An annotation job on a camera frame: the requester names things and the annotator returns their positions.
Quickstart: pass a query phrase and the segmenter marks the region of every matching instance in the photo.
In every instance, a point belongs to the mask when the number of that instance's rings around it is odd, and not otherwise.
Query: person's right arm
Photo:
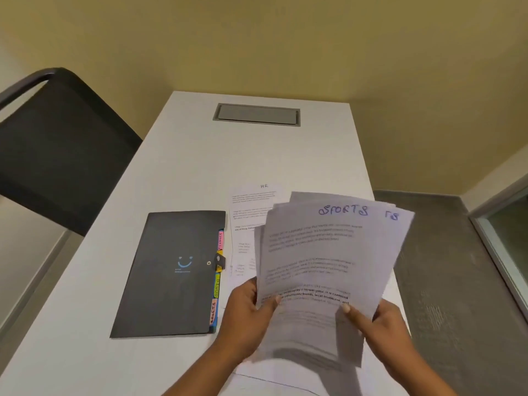
[[[414,348],[398,306],[381,299],[372,320],[349,304],[342,308],[387,372],[411,396],[456,396]]]

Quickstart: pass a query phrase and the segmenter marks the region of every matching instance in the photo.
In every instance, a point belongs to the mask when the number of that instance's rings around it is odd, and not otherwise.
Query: wall
[[[26,75],[0,43],[0,89]],[[23,100],[0,111],[0,121]],[[0,196],[0,328],[65,229]]]
[[[528,145],[486,175],[461,198],[469,212],[528,175]]]
[[[528,142],[527,10],[528,0],[3,0],[0,29],[29,70],[70,68],[141,136],[172,90],[349,102],[374,188],[459,195]]]

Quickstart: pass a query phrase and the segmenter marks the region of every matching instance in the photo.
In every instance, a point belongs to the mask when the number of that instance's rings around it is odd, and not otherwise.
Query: yellow tab
[[[217,273],[215,275],[215,279],[214,279],[214,298],[215,299],[218,299],[218,294],[220,293],[220,274]]]

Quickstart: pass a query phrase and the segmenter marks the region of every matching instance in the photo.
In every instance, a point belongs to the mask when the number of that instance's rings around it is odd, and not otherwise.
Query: chair backrest
[[[0,195],[86,235],[142,140],[64,68],[0,93],[0,109],[48,81],[0,122]]]

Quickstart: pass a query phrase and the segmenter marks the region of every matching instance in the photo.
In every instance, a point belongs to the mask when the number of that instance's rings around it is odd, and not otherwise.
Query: yellow wall
[[[460,194],[528,142],[528,0],[2,0],[145,135],[172,90],[349,102],[374,188]]]

